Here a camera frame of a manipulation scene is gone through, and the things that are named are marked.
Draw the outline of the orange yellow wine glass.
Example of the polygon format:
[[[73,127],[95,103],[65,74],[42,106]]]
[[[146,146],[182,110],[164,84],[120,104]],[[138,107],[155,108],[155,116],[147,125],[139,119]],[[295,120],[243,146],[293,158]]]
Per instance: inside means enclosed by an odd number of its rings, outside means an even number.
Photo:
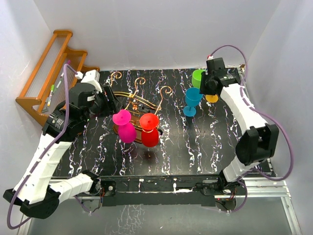
[[[216,103],[219,100],[218,95],[205,95],[205,99],[209,103]]]

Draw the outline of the green wine glass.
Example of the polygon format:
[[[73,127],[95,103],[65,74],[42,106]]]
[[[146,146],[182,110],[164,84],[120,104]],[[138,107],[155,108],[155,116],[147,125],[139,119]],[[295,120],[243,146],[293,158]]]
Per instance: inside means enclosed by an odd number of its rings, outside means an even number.
[[[197,69],[194,70],[192,73],[192,86],[195,88],[200,89],[201,86],[201,74],[204,72],[204,70]]]

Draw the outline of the blue wine glass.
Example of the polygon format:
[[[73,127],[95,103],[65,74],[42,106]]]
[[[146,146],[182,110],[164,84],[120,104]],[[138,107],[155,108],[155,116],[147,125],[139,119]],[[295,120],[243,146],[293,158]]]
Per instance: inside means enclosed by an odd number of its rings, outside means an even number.
[[[202,94],[200,90],[196,87],[191,87],[186,90],[185,102],[186,106],[183,109],[183,113],[187,117],[194,117],[196,114],[196,106],[199,105],[202,99]]]

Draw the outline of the magenta wine glass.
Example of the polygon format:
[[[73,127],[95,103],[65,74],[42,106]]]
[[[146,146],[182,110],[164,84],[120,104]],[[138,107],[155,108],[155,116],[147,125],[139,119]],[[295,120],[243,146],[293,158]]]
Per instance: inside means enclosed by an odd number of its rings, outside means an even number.
[[[112,116],[115,125],[118,126],[118,135],[124,143],[131,143],[136,139],[135,127],[130,123],[131,113],[122,109]]]

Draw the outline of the red wine glass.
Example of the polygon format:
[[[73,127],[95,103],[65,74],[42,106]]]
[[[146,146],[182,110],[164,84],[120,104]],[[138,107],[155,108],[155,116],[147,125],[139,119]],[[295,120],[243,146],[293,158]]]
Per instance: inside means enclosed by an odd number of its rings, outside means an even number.
[[[140,126],[142,128],[141,140],[146,147],[154,147],[159,142],[159,133],[157,127],[159,125],[159,119],[157,115],[152,113],[144,114],[140,120]]]

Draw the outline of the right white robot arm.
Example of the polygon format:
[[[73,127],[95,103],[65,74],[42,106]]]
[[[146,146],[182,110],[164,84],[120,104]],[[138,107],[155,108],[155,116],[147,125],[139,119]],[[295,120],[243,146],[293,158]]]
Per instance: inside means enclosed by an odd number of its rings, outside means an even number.
[[[218,189],[230,194],[238,180],[259,163],[273,157],[279,128],[269,125],[256,111],[244,94],[240,75],[229,73],[223,58],[208,57],[207,69],[201,73],[200,93],[214,103],[222,99],[231,109],[240,126],[242,136],[235,147],[235,157],[218,177]]]

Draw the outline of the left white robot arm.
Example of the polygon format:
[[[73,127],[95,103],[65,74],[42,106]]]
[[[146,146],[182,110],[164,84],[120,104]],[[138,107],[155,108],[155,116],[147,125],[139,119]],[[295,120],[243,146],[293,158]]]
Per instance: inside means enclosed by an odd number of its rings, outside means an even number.
[[[121,109],[110,86],[78,83],[66,91],[66,99],[48,116],[38,148],[23,178],[3,197],[10,206],[31,218],[46,219],[60,203],[80,193],[100,192],[99,176],[90,170],[51,184],[50,179],[64,153],[94,117],[108,117]]]

